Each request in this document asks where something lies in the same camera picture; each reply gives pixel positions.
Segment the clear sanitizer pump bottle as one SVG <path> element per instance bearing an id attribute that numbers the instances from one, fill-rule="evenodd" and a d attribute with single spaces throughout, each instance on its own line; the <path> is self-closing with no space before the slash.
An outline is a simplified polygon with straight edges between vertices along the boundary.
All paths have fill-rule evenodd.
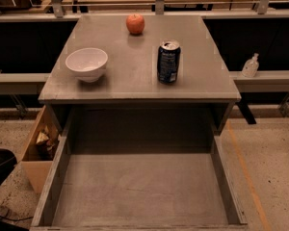
<path id="1" fill-rule="evenodd" d="M 242 69 L 242 74 L 245 77 L 252 78 L 255 76 L 259 67 L 258 56 L 258 53 L 254 53 L 253 56 L 245 62 Z"/>

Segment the wooden crate with trash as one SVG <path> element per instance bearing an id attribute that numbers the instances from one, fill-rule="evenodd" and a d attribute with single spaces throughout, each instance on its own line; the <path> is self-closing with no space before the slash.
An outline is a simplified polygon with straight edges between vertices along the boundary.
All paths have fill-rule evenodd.
<path id="1" fill-rule="evenodd" d="M 24 144 L 20 163 L 35 193 L 41 193 L 52 165 L 59 132 L 51 115 L 43 107 Z"/>

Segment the dark blue soda can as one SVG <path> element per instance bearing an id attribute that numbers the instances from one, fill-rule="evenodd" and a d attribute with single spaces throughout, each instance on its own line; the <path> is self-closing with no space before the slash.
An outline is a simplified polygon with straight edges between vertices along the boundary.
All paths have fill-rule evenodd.
<path id="1" fill-rule="evenodd" d="M 174 83 L 177 79 L 181 48 L 177 40 L 165 40 L 158 48 L 157 76 L 161 83 Z"/>

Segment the grey top drawer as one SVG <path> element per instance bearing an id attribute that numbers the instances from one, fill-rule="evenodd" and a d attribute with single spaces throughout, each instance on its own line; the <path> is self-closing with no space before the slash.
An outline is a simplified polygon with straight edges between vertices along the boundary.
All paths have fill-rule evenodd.
<path id="1" fill-rule="evenodd" d="M 204 108 L 74 109 L 30 231 L 246 231 Z"/>

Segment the red apple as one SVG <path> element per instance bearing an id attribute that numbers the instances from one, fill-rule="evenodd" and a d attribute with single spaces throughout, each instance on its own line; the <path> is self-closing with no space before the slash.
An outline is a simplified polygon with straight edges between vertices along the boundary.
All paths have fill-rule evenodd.
<path id="1" fill-rule="evenodd" d="M 125 24 L 130 34 L 139 35 L 145 28 L 145 19 L 141 14 L 132 13 L 127 16 Z"/>

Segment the white ceramic bowl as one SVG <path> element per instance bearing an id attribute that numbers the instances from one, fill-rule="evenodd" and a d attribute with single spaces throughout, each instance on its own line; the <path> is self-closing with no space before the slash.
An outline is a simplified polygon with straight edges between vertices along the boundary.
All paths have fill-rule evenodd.
<path id="1" fill-rule="evenodd" d="M 66 58 L 66 67 L 73 76 L 83 82 L 93 83 L 106 72 L 108 55 L 98 48 L 82 48 Z"/>

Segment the grey drawer cabinet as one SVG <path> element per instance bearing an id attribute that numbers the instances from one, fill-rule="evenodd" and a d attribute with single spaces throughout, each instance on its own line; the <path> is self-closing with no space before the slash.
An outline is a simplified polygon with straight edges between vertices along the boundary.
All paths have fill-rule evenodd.
<path id="1" fill-rule="evenodd" d="M 138 37 L 128 33 L 125 19 L 88 14 L 78 19 L 39 96 L 55 111 L 57 125 L 65 124 L 61 108 L 69 104 L 191 101 L 210 106 L 220 133 L 240 93 L 202 18 L 147 15 Z M 171 85 L 157 79 L 158 47 L 166 39 L 177 40 L 181 47 L 178 78 Z M 66 67 L 69 54 L 87 47 L 108 54 L 106 74 L 91 85 L 77 81 Z"/>

